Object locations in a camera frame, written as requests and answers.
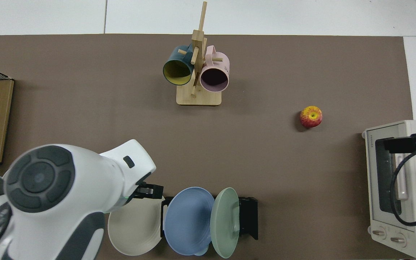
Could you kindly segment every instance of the plate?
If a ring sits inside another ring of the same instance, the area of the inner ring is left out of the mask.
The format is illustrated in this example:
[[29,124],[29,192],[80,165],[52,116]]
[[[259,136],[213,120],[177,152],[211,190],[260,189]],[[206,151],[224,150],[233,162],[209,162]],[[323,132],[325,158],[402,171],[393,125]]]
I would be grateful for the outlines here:
[[215,199],[205,189],[190,187],[178,193],[168,205],[165,237],[181,255],[203,255],[211,242],[210,219]]
[[211,240],[222,258],[229,258],[237,246],[240,232],[240,206],[233,188],[222,190],[211,211]]
[[111,212],[108,231],[112,245],[124,255],[142,255],[160,242],[162,199],[132,199]]

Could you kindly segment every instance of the apple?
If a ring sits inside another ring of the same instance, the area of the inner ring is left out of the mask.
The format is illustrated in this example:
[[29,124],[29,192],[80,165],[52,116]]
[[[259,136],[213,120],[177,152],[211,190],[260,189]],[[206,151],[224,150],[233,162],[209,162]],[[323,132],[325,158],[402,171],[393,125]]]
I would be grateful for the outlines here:
[[315,105],[310,105],[301,111],[299,121],[306,128],[316,127],[322,122],[322,111]]

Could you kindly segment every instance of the toaster oven window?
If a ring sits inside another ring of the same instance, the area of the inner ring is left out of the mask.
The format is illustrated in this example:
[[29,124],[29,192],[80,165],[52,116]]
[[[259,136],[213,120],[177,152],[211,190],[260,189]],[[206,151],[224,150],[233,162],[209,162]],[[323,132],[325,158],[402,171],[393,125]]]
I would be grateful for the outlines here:
[[[375,151],[377,157],[377,173],[378,173],[378,199],[380,200],[380,209],[384,212],[393,213],[391,210],[391,202],[389,196],[389,186],[393,172],[396,169],[396,158],[394,153],[385,150],[383,141],[379,139],[375,141]],[[398,214],[401,214],[401,202],[395,201]]]

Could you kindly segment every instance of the white tabletop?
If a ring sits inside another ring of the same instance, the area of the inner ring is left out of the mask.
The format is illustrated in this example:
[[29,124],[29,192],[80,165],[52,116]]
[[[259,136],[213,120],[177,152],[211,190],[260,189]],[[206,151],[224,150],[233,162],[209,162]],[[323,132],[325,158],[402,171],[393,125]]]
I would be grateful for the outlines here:
[[[0,35],[191,34],[198,28],[202,2],[0,0]],[[403,36],[416,120],[416,0],[207,2],[206,34]]]

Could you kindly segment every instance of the blue plate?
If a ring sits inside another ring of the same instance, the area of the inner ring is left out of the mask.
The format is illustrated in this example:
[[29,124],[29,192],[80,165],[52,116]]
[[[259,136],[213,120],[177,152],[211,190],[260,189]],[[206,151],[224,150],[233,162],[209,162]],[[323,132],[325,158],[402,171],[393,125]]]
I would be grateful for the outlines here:
[[190,187],[168,205],[164,230],[170,247],[181,255],[203,255],[211,242],[210,219],[215,199],[205,189]]

